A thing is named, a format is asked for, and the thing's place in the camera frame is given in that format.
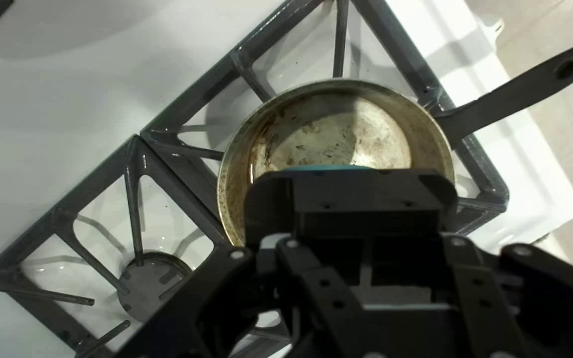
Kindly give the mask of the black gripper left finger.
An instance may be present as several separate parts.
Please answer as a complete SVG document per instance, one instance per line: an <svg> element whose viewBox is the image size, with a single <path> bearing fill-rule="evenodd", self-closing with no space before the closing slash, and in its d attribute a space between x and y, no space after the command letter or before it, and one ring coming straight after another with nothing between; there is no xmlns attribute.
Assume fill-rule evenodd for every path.
<svg viewBox="0 0 573 358"><path fill-rule="evenodd" d="M379 339L347 285L308 247L218 253L119 349L115 358L226 358L264 311L288 327L290 358L363 358Z"/></svg>

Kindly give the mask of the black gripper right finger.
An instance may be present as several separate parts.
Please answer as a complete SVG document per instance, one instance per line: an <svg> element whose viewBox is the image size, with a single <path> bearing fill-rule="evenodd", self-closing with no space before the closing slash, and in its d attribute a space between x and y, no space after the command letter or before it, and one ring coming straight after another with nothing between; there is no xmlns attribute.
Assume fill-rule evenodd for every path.
<svg viewBox="0 0 573 358"><path fill-rule="evenodd" d="M483 255L463 237L443 257L471 358L573 358L573 265L532 245Z"/></svg>

